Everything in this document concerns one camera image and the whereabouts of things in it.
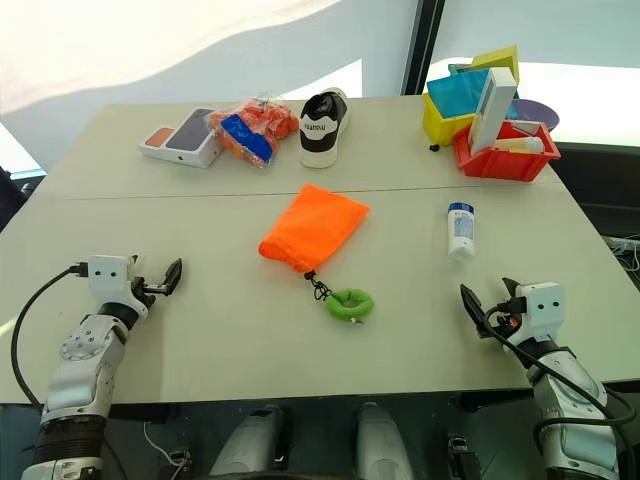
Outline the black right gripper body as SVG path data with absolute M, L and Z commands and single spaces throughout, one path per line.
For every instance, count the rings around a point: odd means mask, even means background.
M 526 312 L 526 299 L 523 296 L 512 297 L 484 314 L 484 328 L 496 340 L 506 342 L 520 329 L 522 315 Z

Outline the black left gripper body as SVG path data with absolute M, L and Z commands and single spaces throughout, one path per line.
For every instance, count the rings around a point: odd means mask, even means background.
M 136 276 L 132 282 L 132 293 L 134 297 L 149 310 L 155 303 L 157 295 L 166 293 L 165 284 L 150 284 L 143 277 Z

